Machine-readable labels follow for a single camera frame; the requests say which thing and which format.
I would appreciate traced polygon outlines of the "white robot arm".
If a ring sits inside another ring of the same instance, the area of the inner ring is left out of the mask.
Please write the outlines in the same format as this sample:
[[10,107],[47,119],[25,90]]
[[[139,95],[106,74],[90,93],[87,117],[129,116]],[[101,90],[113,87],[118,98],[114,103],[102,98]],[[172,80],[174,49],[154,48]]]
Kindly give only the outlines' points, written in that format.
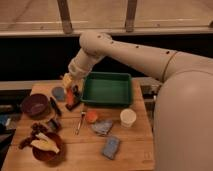
[[68,65],[75,80],[108,56],[162,82],[154,109],[154,171],[213,171],[213,59],[92,30],[79,44]]

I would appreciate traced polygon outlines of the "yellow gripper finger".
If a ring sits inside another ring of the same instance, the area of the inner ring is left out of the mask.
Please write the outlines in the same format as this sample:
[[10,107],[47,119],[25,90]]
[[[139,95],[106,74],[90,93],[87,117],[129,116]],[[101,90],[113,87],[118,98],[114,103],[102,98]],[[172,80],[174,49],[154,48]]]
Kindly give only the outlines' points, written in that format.
[[65,73],[63,78],[62,78],[62,84],[65,89],[68,89],[72,85],[72,77],[69,73]]

